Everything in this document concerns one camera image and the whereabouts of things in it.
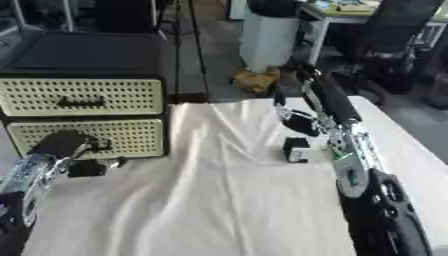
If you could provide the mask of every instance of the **black bag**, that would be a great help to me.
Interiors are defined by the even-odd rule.
[[[294,0],[249,0],[249,9],[258,15],[288,18],[297,15],[298,2]]]

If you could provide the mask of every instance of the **tripod leg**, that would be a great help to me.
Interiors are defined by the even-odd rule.
[[[202,53],[202,46],[201,46],[201,40],[200,40],[201,35],[199,32],[198,23],[197,23],[197,19],[196,19],[196,11],[194,9],[193,0],[187,0],[187,1],[188,1],[188,7],[190,9],[190,17],[191,17],[191,22],[193,25],[194,37],[196,40],[196,49],[198,52],[199,64],[200,64],[201,73],[202,73],[202,82],[204,84],[205,98],[206,98],[207,102],[210,102],[210,92],[209,92],[208,81],[207,81],[207,67],[205,65],[204,55]]]
[[[174,104],[179,103],[179,83],[180,83],[180,47],[182,45],[180,35],[180,0],[176,1],[176,13],[174,21],[174,37],[176,47],[175,82],[174,82]]]

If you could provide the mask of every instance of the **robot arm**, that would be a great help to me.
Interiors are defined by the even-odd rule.
[[[93,150],[94,144],[77,131],[51,134],[0,180],[1,255],[21,255],[53,181],[67,172],[73,160]]]
[[[317,126],[329,135],[340,202],[357,254],[431,255],[412,203],[397,177],[382,166],[372,137],[348,97],[313,66],[301,63],[295,70],[317,120],[309,118],[305,129],[284,118],[283,123],[298,132]],[[281,97],[276,98],[284,105]]]

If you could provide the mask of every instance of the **table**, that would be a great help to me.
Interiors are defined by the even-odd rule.
[[[320,21],[318,33],[313,48],[311,49],[308,62],[316,64],[330,24],[362,24],[370,18],[374,10],[375,9],[372,9],[370,12],[341,12],[336,10],[335,5],[330,5],[329,8],[322,8],[313,3],[304,3],[301,7],[301,11]],[[428,23],[428,26],[439,27],[439,29],[434,32],[434,35],[432,35],[434,39],[432,40],[431,47],[437,43],[446,28],[448,23],[447,14],[448,4],[444,4],[437,15]]]
[[[446,255],[448,167],[367,100],[351,100],[434,255]],[[175,106],[169,157],[59,181],[24,256],[354,256],[328,156],[317,148],[310,164],[286,163],[288,135],[271,100]]]

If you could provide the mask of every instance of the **floor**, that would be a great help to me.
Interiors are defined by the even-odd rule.
[[[202,34],[202,50],[207,66],[211,100],[226,102],[259,97],[229,82],[231,75],[242,68],[238,52],[242,23],[226,21],[225,10],[218,0],[195,0],[195,5]],[[172,13],[167,13],[168,18],[172,16]],[[190,15],[185,4],[182,31],[184,36],[181,52],[181,92],[201,92],[202,74],[191,33]],[[173,92],[175,48],[172,36],[167,37],[168,41],[163,47],[165,58],[162,65],[168,81],[168,91]],[[17,35],[10,35],[3,40],[9,45],[0,45],[0,58],[7,54],[12,48],[11,45],[18,42]],[[302,50],[296,54],[306,56],[307,51]],[[448,164],[448,111],[436,110],[426,105],[422,97],[427,90],[427,87],[418,85],[409,95],[389,95],[382,110]]]

